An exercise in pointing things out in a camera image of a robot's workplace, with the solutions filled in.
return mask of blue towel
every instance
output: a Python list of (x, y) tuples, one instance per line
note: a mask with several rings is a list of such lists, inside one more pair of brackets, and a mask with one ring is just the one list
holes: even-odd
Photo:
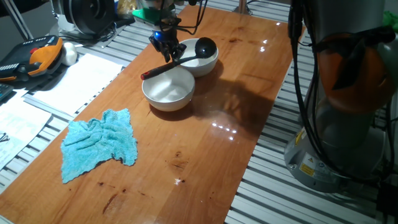
[(107, 110), (101, 121), (93, 118), (88, 123), (69, 122), (61, 151), (64, 184), (112, 158), (132, 166), (137, 159), (137, 141), (132, 137), (129, 110)]

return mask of wood grain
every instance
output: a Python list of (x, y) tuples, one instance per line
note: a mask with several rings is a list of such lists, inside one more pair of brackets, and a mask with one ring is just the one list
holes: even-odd
[[(180, 13), (182, 25), (197, 9)], [(139, 75), (164, 64), (149, 45), (76, 118), (128, 108), (133, 166), (110, 160), (62, 184), (65, 130), (0, 195), (0, 215), (18, 224), (223, 223), (292, 57), (284, 23), (208, 8), (194, 37), (203, 36), (219, 61), (184, 109), (164, 113), (145, 100)]]

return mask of white ceramic bowl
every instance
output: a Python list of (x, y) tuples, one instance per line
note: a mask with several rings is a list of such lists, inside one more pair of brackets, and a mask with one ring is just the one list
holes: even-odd
[[(192, 57), (196, 55), (195, 44), (197, 41), (198, 39), (188, 39), (181, 42), (181, 44), (185, 44), (187, 46), (181, 58)], [(189, 62), (185, 62), (180, 66), (190, 71), (192, 75), (197, 78), (209, 74), (216, 66), (217, 60), (218, 48), (216, 53), (214, 53), (214, 55), (210, 58), (194, 59)]]
[(173, 68), (142, 82), (147, 101), (161, 111), (176, 111), (192, 99), (195, 79), (184, 68)]

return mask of black ladle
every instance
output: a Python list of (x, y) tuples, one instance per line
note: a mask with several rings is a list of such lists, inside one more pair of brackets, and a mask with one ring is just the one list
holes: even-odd
[(164, 73), (172, 68), (175, 68), (178, 65), (181, 65), (182, 63), (185, 63), (187, 61), (196, 58), (210, 58), (211, 56), (214, 55), (214, 53), (216, 53), (216, 51), (217, 51), (216, 43), (214, 43), (214, 41), (211, 40), (210, 38), (202, 37), (198, 39), (197, 43), (195, 44), (196, 56), (183, 58), (176, 62), (170, 62), (160, 67), (149, 70), (148, 72), (141, 75), (141, 79), (146, 80), (148, 78), (153, 78), (157, 75), (160, 75), (161, 73)]

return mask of metal grating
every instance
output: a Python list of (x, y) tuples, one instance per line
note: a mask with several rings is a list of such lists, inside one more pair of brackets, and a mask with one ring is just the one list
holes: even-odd
[[(305, 33), (302, 42), (309, 41)], [(300, 85), (306, 95), (313, 70), (312, 51), (300, 46), (298, 54)], [(292, 63), (225, 223), (375, 223), (376, 189), (366, 187), (357, 195), (321, 193), (302, 185), (287, 170), (284, 148), (302, 128), (299, 114)]]
[[(238, 4), (239, 0), (208, 1), (209, 7), (225, 11), (232, 11)], [(184, 6), (177, 6), (177, 12), (183, 8)], [(287, 22), (289, 5), (263, 1), (253, 2), (249, 8), (253, 16)], [(127, 26), (107, 47), (79, 47), (78, 53), (97, 55), (126, 67), (149, 44), (150, 34), (150, 29), (144, 24), (134, 23)], [(308, 35), (305, 35), (302, 42), (310, 42)], [(311, 50), (302, 46), (298, 54), (300, 84), (306, 95), (312, 76), (313, 57)], [(55, 82), (56, 78), (56, 75), (53, 76), (24, 96), (26, 102), (51, 112), (53, 116), (42, 132), (0, 170), (0, 193), (96, 97), (93, 96), (74, 116), (65, 115), (32, 97), (37, 90)], [(285, 167), (283, 152), (287, 141), (301, 128), (298, 116), (291, 65), (225, 223), (375, 223), (375, 220), (376, 223), (382, 223), (382, 214), (376, 212), (377, 190), (364, 189), (357, 196), (324, 194), (306, 188), (291, 176)], [(385, 110), (378, 111), (376, 126), (383, 127), (384, 118)], [(393, 223), (394, 219), (388, 217), (387, 222)]]

